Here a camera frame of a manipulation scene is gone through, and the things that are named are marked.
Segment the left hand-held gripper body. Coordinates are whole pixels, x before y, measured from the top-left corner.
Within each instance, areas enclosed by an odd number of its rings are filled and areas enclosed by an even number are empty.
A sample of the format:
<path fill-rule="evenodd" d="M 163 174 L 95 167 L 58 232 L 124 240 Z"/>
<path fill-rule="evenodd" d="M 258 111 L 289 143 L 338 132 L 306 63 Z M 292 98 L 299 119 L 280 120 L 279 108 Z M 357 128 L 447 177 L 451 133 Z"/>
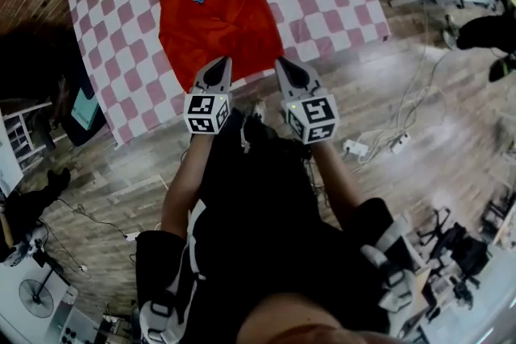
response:
<path fill-rule="evenodd" d="M 183 117 L 193 135 L 217 135 L 231 112 L 230 93 L 188 93 Z"/>

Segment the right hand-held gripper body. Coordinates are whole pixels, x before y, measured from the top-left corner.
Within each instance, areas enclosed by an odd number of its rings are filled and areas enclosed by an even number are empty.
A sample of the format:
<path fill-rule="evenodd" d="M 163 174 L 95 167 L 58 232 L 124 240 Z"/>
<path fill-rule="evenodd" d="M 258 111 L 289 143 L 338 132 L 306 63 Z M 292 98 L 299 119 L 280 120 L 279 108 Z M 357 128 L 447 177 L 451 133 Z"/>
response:
<path fill-rule="evenodd" d="M 283 118 L 296 139 L 303 144 L 312 144 L 334 137 L 338 110 L 333 94 L 325 88 L 305 93 L 294 89 L 281 92 Z"/>

